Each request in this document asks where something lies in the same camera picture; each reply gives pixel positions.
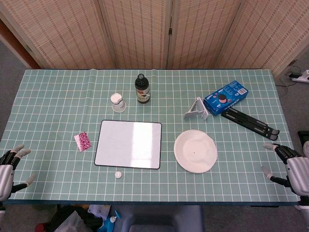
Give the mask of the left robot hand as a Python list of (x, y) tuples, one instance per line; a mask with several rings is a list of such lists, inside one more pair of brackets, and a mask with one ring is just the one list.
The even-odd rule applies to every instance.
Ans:
[(18, 145), (0, 157), (0, 203), (9, 199), (12, 193), (27, 188), (36, 178), (36, 174), (32, 174), (25, 182), (14, 185), (16, 167), (30, 152), (30, 149), (24, 149), (24, 145)]

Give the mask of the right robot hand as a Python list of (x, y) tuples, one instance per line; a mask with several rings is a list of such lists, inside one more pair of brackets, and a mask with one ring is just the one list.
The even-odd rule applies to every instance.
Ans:
[(265, 143), (263, 147), (274, 151), (287, 171), (287, 178), (283, 179), (276, 177), (267, 167), (262, 166), (266, 178), (290, 188), (298, 196), (309, 196), (309, 158), (284, 145)]

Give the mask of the black box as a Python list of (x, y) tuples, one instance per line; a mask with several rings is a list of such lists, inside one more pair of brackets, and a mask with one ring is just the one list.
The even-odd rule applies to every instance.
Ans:
[(309, 141), (309, 131), (301, 130), (301, 131), (298, 131), (297, 134), (299, 136), (301, 145), (304, 146), (304, 143)]

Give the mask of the black bag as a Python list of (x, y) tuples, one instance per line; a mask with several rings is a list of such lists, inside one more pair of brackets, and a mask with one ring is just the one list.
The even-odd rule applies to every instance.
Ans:
[(46, 232), (96, 232), (102, 225), (102, 218), (82, 207), (68, 205), (57, 210), (48, 222)]

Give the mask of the green grid tablecloth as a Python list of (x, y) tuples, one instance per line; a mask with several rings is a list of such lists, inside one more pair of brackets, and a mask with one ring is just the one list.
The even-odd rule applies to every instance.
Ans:
[[(198, 96), (205, 97), (236, 80), (249, 93), (235, 108), (280, 131), (277, 142), (292, 140), (269, 70), (145, 70), (151, 98), (137, 102), (138, 70), (27, 70), (14, 100), (0, 156), (23, 144), (31, 153), (18, 164), (14, 183), (36, 174), (8, 203), (228, 203), (290, 205), (297, 196), (267, 180), (266, 166), (285, 177), (283, 162), (263, 148), (266, 138), (221, 116), (183, 119)], [(126, 109), (112, 109), (119, 93)], [(105, 119), (162, 124), (157, 170), (96, 166), (101, 122)], [(216, 144), (218, 159), (210, 171), (193, 174), (176, 161), (176, 138), (189, 129), (204, 131)], [(80, 152), (74, 136), (86, 132), (91, 148)], [(122, 177), (115, 178), (120, 171)]]

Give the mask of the white power strip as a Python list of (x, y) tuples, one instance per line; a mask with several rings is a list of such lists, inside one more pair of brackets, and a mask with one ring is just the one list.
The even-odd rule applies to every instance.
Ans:
[(309, 70), (305, 70), (302, 75), (297, 78), (292, 78), (292, 81), (309, 84)]

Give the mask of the white paper plate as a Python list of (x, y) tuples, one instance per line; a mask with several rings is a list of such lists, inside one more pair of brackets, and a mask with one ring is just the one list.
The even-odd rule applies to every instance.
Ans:
[(181, 167), (195, 174), (209, 171), (218, 157), (214, 140), (200, 130), (182, 132), (175, 140), (174, 155)]

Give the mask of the blue Oreo box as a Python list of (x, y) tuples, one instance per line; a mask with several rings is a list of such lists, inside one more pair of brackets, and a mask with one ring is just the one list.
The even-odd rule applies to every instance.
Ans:
[(203, 103), (213, 116), (217, 116), (229, 107), (245, 99), (248, 93), (248, 89), (235, 80), (206, 96)]

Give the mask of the blue white spray bottle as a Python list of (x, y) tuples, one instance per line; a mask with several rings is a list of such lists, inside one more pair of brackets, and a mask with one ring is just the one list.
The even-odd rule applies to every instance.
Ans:
[(117, 219), (121, 219), (121, 215), (117, 210), (114, 211), (114, 216), (108, 216), (107, 219), (103, 222), (102, 227), (100, 227), (97, 232), (113, 232), (114, 224)]

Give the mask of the white phone stand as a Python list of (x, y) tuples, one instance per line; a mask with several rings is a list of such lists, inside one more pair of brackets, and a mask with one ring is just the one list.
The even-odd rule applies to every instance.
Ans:
[(206, 120), (209, 113), (200, 97), (196, 97), (193, 104), (189, 108), (188, 112), (184, 114), (184, 119), (189, 119), (194, 116), (200, 116), (203, 120)]

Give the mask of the white paper cup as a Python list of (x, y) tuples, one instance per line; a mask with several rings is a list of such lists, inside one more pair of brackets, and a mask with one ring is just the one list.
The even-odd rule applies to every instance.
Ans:
[(123, 100), (123, 97), (119, 93), (114, 93), (110, 97), (111, 102), (112, 102), (112, 109), (117, 112), (121, 113), (126, 109), (126, 103)]

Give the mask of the blue chair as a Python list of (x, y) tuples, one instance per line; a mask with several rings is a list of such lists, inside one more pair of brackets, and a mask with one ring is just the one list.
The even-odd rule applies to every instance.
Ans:
[(125, 205), (117, 232), (204, 232), (198, 205)]

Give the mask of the dark glass bottle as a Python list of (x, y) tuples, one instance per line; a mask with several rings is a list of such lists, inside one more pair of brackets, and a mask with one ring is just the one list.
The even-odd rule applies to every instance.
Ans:
[(138, 74), (135, 80), (135, 89), (137, 94), (137, 101), (145, 104), (150, 100), (149, 81), (144, 74)]

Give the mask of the bamboo folding screen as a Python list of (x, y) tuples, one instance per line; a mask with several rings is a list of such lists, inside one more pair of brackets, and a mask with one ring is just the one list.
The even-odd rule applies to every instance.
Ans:
[(309, 0), (0, 0), (52, 69), (269, 69), (309, 48)]

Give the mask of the white board with black frame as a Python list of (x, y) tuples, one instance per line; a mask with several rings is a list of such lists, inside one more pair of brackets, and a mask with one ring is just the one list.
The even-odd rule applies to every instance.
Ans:
[(162, 124), (103, 120), (94, 164), (96, 166), (159, 169)]

